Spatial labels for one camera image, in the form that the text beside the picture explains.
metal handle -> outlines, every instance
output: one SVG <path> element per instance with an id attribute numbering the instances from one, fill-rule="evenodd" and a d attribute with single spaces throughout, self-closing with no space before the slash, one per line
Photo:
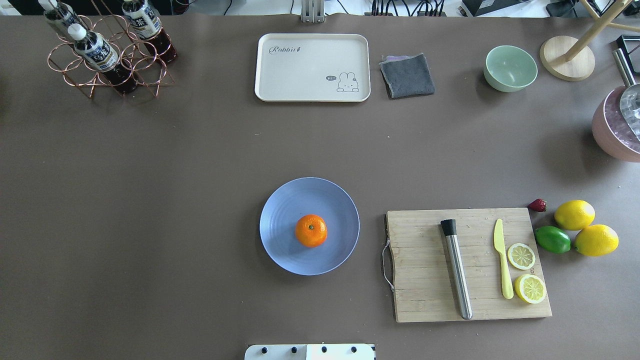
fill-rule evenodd
<path id="1" fill-rule="evenodd" d="M 449 248 L 449 258 L 453 268 L 456 290 L 458 293 L 458 303 L 460 304 L 460 315 L 463 319 L 469 320 L 473 316 L 471 311 L 471 300 L 469 299 L 469 291 L 467 290 L 467 280 L 465 278 L 465 268 L 462 265 L 462 256 L 460 255 L 460 245 L 458 244 L 458 236 L 445 236 L 447 247 Z"/>
<path id="2" fill-rule="evenodd" d="M 387 243 L 385 244 L 385 247 L 382 248 L 382 275 L 384 275 L 385 280 L 389 283 L 389 287 L 391 287 L 391 292 L 394 292 L 396 288 L 387 278 L 387 271 L 385 270 L 385 250 L 387 250 L 387 248 L 389 248 L 390 245 L 391 245 L 391 240 L 387 238 Z"/>
<path id="3" fill-rule="evenodd" d="M 632 85 L 635 85 L 636 80 L 634 79 L 634 75 L 631 73 L 631 68 L 629 68 L 629 64 L 627 63 L 627 58 L 625 57 L 625 54 L 622 52 L 622 49 L 614 50 L 613 58 L 616 60 L 616 65 L 618 66 L 618 70 L 620 71 L 622 80 L 625 82 L 625 86 L 630 87 Z"/>

green bowl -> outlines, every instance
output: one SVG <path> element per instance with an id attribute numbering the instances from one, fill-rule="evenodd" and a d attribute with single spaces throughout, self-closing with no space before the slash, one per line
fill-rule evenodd
<path id="1" fill-rule="evenodd" d="M 538 76 L 533 57 L 519 47 L 494 47 L 484 61 L 484 78 L 494 89 L 516 92 L 529 86 Z"/>

pink pot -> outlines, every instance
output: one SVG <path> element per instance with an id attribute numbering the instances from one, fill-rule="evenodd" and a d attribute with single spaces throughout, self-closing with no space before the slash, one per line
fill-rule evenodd
<path id="1" fill-rule="evenodd" d="M 598 145 L 614 158 L 640 163 L 640 141 L 620 113 L 620 94 L 626 87 L 613 90 L 593 114 L 591 130 Z"/>

bottle label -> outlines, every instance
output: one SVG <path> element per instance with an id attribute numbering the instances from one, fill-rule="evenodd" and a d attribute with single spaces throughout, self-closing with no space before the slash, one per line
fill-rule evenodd
<path id="1" fill-rule="evenodd" d="M 57 32 L 58 35 L 60 35 L 63 38 L 69 38 L 69 33 L 67 32 L 67 29 L 69 28 L 69 26 L 71 26 L 72 24 L 82 25 L 78 19 L 78 16 L 74 12 L 74 10 L 71 8 L 71 6 L 67 5 L 67 10 L 68 11 L 64 15 L 64 17 L 60 20 L 46 19 L 46 21 L 53 28 L 53 30 L 55 30 L 55 32 Z"/>
<path id="2" fill-rule="evenodd" d="M 120 55 L 104 40 L 102 35 L 99 33 L 96 35 L 98 36 L 98 41 L 94 46 L 87 50 L 76 49 L 76 52 L 89 63 L 89 66 L 97 71 L 104 72 L 118 63 Z"/>
<path id="3" fill-rule="evenodd" d="M 125 12 L 129 23 L 142 40 L 153 37 L 160 32 L 162 24 L 147 2 L 136 12 Z"/>

yellow plastic knife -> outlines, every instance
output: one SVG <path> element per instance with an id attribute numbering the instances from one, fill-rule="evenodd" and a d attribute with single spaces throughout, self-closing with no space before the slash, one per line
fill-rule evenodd
<path id="1" fill-rule="evenodd" d="M 509 264 L 507 263 L 507 254 L 504 250 L 504 233 L 502 232 L 502 219 L 495 222 L 493 229 L 493 247 L 500 254 L 500 270 L 502 278 L 502 296 L 505 299 L 513 297 L 513 285 L 511 284 L 511 275 L 509 274 Z"/>

